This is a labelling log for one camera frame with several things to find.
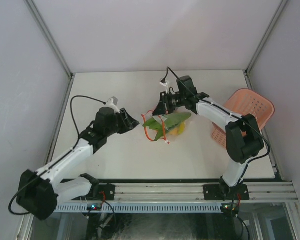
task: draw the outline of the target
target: laundry basket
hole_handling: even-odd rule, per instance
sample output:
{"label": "laundry basket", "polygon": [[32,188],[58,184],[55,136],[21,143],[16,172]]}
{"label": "laundry basket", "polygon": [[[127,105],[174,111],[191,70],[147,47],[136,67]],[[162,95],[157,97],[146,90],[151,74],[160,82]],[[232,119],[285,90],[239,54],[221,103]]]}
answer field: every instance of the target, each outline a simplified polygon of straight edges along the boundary
{"label": "laundry basket", "polygon": [[[245,88],[237,90],[223,106],[241,115],[252,114],[260,130],[274,113],[274,106],[270,101]],[[215,124],[211,137],[219,145],[226,147],[225,132]]]}

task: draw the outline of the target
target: gray wall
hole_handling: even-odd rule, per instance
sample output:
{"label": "gray wall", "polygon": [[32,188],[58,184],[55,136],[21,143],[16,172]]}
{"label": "gray wall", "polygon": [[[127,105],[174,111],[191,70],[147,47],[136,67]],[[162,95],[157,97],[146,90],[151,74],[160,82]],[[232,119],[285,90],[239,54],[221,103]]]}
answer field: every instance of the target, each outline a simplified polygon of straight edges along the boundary
{"label": "gray wall", "polygon": [[0,1],[0,240],[15,236],[21,217],[8,203],[22,172],[43,165],[66,87],[24,2]]}
{"label": "gray wall", "polygon": [[251,82],[275,106],[267,130],[283,175],[293,181],[300,200],[300,0],[288,3]]}

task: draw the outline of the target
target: robotic arm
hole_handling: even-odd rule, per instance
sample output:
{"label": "robotic arm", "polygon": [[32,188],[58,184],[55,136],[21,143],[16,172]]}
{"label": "robotic arm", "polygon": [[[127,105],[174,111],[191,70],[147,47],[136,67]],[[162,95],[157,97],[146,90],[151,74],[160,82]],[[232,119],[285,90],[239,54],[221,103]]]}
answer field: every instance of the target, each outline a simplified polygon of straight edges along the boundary
{"label": "robotic arm", "polygon": [[160,93],[153,115],[171,114],[177,107],[184,106],[193,113],[208,118],[225,132],[226,150],[231,160],[220,178],[220,190],[226,196],[230,188],[243,180],[249,160],[264,147],[257,122],[251,114],[242,116],[233,113],[215,103],[207,94],[197,93],[189,76],[177,77],[177,85],[179,92]]}
{"label": "robotic arm", "polygon": [[116,104],[117,99],[113,97],[105,107],[100,108],[95,121],[80,133],[74,147],[37,171],[27,170],[21,175],[16,197],[20,206],[39,220],[44,220],[58,204],[85,196],[93,190],[96,180],[87,174],[66,183],[61,181],[69,170],[105,145],[109,136],[124,134],[139,125],[124,108],[119,110]]}

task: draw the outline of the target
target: white table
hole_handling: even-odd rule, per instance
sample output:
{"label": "white table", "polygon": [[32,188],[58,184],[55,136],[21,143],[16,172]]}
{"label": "white table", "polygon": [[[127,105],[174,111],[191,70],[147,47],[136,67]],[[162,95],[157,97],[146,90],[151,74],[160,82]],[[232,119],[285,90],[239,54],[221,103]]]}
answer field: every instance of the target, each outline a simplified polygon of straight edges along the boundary
{"label": "white table", "polygon": [[[176,71],[176,74],[180,77],[189,75],[198,92],[207,93],[220,104],[237,89],[246,88],[240,70]],[[140,114],[157,105],[159,92],[164,91],[159,80],[164,75],[164,71],[76,74],[70,98],[86,95],[107,101],[115,96],[119,100],[118,107],[125,108],[141,124],[126,134],[109,137],[107,144],[69,172],[68,178],[88,173],[97,179],[217,179],[223,174],[229,157],[226,150],[211,139],[212,124],[204,117],[192,115],[183,134],[169,145],[161,140],[153,143],[145,137]],[[177,91],[176,81],[171,73],[167,80]],[[76,141],[69,102],[54,156],[62,154]],[[101,106],[88,99],[74,100],[73,111],[80,131],[94,120]],[[245,178],[274,178],[269,158],[251,163]]]}

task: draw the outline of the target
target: plastic basket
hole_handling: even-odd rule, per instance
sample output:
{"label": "plastic basket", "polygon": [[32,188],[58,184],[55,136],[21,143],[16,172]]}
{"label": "plastic basket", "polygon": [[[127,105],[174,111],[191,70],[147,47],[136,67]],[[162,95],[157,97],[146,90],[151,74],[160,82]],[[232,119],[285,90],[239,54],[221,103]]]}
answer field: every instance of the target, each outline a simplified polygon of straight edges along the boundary
{"label": "plastic basket", "polygon": [[[274,106],[269,100],[245,88],[237,90],[223,106],[241,115],[252,114],[260,130],[274,113]],[[215,124],[211,137],[219,145],[226,147],[225,132]]]}

